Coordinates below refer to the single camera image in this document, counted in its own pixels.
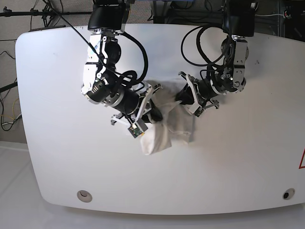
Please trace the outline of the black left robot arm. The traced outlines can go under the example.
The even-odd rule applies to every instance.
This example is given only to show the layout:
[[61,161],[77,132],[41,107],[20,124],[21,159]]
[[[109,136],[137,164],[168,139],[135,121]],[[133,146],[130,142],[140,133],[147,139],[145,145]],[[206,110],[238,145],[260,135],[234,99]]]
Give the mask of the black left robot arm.
[[[210,23],[196,27],[196,48],[205,60],[200,64],[206,73],[201,79],[184,72],[179,75],[186,80],[184,88],[176,95],[176,101],[188,106],[189,113],[199,117],[208,108],[219,108],[215,97],[241,92],[246,85],[245,61],[248,57],[247,37],[254,35],[254,19],[257,3],[254,0],[225,0],[222,6],[223,23]],[[201,36],[209,28],[219,28],[227,37],[221,45],[222,54],[211,61],[201,46]]]

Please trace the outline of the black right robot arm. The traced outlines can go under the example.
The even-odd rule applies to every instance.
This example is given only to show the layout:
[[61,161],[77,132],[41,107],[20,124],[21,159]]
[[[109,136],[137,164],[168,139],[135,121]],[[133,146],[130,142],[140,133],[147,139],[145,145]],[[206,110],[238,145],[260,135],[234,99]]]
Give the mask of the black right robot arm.
[[[110,106],[130,124],[137,120],[154,123],[163,120],[160,110],[148,92],[144,78],[148,72],[148,56],[142,44],[125,32],[133,0],[95,0],[88,23],[91,31],[87,62],[84,66],[81,92],[94,104]],[[141,50],[144,68],[141,75],[129,70],[119,73],[116,63],[122,49],[117,36],[134,42]]]

